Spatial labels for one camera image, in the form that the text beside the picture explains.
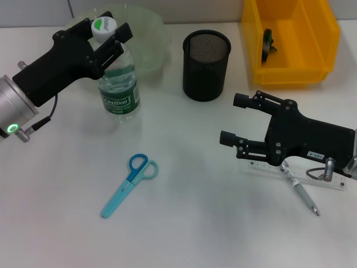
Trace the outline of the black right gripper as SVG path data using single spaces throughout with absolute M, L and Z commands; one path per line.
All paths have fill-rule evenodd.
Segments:
M 221 131 L 220 144 L 236 147 L 238 159 L 278 166 L 290 156 L 320 163 L 331 157 L 335 160 L 335 167 L 342 170 L 354 155 L 354 130 L 305 117 L 299 112 L 295 101 L 282 101 L 258 90 L 251 98 L 236 93 L 233 106 L 256 109 L 271 115 L 265 143 Z

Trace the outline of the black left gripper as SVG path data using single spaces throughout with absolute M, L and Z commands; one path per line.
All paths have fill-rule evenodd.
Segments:
M 67 30 L 56 32 L 52 48 L 12 78 L 36 107 L 78 79 L 99 79 L 124 53 L 121 43 L 133 37 L 129 24 L 122 24 L 94 50 L 89 43 L 93 22 L 85 18 Z

